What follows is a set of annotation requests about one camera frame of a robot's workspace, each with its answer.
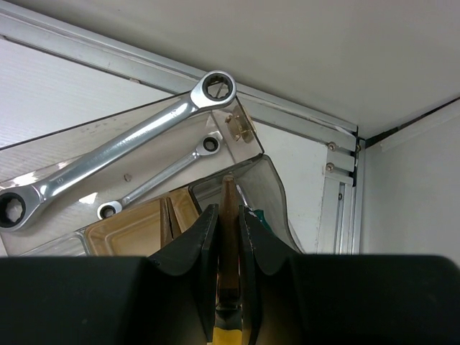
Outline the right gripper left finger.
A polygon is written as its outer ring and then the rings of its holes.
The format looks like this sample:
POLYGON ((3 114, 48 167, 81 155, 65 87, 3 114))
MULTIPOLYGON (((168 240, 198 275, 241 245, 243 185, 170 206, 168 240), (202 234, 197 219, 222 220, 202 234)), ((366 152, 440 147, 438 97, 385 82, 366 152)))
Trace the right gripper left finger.
POLYGON ((206 344, 219 207, 150 257, 6 257, 3 344, 206 344))

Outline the large silver ratchet wrench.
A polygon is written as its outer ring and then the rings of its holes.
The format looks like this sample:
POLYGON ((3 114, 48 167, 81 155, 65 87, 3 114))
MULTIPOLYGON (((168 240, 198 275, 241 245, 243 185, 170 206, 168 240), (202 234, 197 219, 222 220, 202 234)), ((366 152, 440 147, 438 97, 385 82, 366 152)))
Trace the large silver ratchet wrench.
POLYGON ((1 192, 1 231, 27 228, 58 196, 82 180, 108 167, 180 122, 206 111, 222 109, 236 98, 236 81, 227 72, 214 70, 161 111, 100 147, 79 157, 68 166, 28 185, 1 192))

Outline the small silver ratchet wrench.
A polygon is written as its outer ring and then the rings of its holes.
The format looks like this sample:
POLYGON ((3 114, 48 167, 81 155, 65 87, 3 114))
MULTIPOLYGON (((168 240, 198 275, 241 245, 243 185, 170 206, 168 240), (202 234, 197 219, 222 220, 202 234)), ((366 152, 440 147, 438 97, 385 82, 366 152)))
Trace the small silver ratchet wrench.
POLYGON ((186 169, 199 159, 215 155, 221 148, 222 139, 223 138, 220 134, 207 134, 198 142, 191 152, 186 154, 184 157, 181 157, 173 164, 167 166, 164 170, 160 171, 158 174, 130 191, 125 196, 122 196, 118 200, 102 203, 97 209, 98 218, 103 220, 122 212, 131 203, 142 197, 144 194, 155 189, 157 186, 166 182, 171 177, 186 169))

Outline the aluminium frame rail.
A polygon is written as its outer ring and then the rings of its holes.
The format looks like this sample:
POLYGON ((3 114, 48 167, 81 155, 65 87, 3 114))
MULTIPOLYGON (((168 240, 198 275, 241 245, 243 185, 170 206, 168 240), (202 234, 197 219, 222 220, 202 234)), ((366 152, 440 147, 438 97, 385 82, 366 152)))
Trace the aluminium frame rail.
MULTIPOLYGON (((8 146, 100 119, 180 93, 203 75, 199 69, 3 1, 1 65, 32 61, 32 75, 13 72, 12 98, 37 92, 56 79, 61 100, 43 110, 3 119, 8 146)), ((325 251, 330 238, 342 253, 361 241, 364 142, 357 127, 292 101, 238 87, 288 196, 288 217, 302 247, 325 251)))

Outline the yellow needle nose pliers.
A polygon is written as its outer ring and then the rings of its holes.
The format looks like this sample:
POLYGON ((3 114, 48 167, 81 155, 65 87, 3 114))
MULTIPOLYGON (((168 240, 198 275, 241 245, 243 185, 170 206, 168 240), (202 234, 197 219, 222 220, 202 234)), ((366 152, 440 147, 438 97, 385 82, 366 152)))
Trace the yellow needle nose pliers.
POLYGON ((218 213, 220 233, 213 344, 242 343, 239 276, 239 194, 232 175, 224 176, 218 213))

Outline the clear plastic organizer container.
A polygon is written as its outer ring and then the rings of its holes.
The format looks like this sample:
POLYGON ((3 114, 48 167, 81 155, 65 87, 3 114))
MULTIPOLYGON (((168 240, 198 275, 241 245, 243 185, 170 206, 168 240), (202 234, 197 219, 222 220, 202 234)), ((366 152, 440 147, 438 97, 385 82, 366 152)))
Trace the clear plastic organizer container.
MULTIPOLYGON (((1 150, 1 188, 36 183, 67 167, 109 140, 131 129, 175 102, 150 103, 105 119, 32 139, 1 150)), ((192 152, 206 135, 219 138, 220 147, 144 194, 147 201, 195 180, 232 174, 253 209, 261 210, 271 230, 288 246, 296 247, 287 220, 283 184, 265 154, 239 100, 221 110, 193 116, 142 145, 104 170, 72 187, 53 201, 24 229, 1 234, 1 253, 21 255, 98 219, 98 207, 125 196, 154 175, 192 152)))

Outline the green handled screwdriver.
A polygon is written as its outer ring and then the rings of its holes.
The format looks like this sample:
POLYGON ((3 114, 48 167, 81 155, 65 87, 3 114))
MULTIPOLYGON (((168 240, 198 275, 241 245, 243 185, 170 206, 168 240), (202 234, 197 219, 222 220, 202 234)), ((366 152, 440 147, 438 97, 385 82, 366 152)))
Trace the green handled screwdriver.
POLYGON ((240 195, 240 198, 241 198, 241 201, 242 201, 243 205, 250 209, 250 211, 259 219, 260 223, 266 228, 266 230, 271 231, 272 229, 271 229, 270 225, 268 224, 267 220, 265 219, 264 211, 261 210, 261 209, 252 208, 249 205, 247 197, 244 194, 243 188, 238 183, 236 184, 236 190, 238 191, 238 193, 240 195))

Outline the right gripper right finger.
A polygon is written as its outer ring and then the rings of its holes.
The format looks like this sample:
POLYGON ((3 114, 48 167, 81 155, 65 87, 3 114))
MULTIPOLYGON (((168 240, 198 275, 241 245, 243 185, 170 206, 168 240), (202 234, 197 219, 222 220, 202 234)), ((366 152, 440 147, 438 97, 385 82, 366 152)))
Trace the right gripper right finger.
POLYGON ((239 209, 245 344, 457 344, 459 267, 436 255, 301 254, 239 209))

